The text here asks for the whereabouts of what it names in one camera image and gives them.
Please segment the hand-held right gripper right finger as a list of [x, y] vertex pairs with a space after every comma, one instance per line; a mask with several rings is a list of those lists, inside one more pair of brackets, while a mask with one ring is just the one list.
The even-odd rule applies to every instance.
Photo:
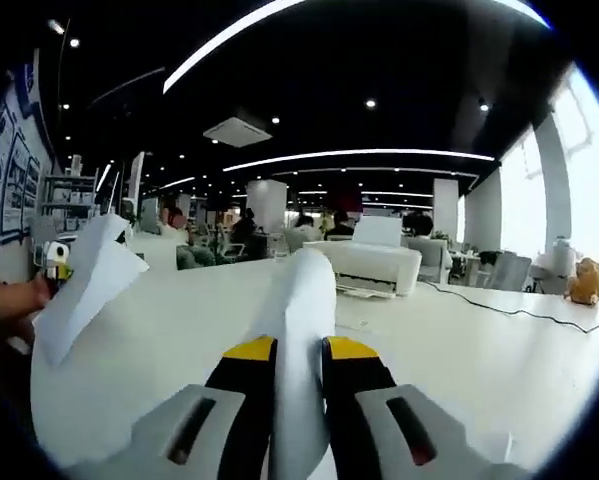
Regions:
[[465, 427], [379, 354], [343, 336], [322, 340], [326, 419], [339, 479], [482, 479]]

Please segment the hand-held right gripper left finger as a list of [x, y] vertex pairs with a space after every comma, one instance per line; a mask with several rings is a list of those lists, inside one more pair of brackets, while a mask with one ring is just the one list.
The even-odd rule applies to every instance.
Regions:
[[277, 340], [226, 351], [203, 385], [188, 385], [132, 427], [103, 463], [105, 479], [258, 479], [272, 429]]

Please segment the person's left hand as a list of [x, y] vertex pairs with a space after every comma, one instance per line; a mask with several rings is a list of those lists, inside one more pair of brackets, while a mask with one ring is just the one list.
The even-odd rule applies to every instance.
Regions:
[[22, 283], [0, 283], [0, 320], [19, 319], [40, 311], [51, 297], [51, 290], [43, 277]]

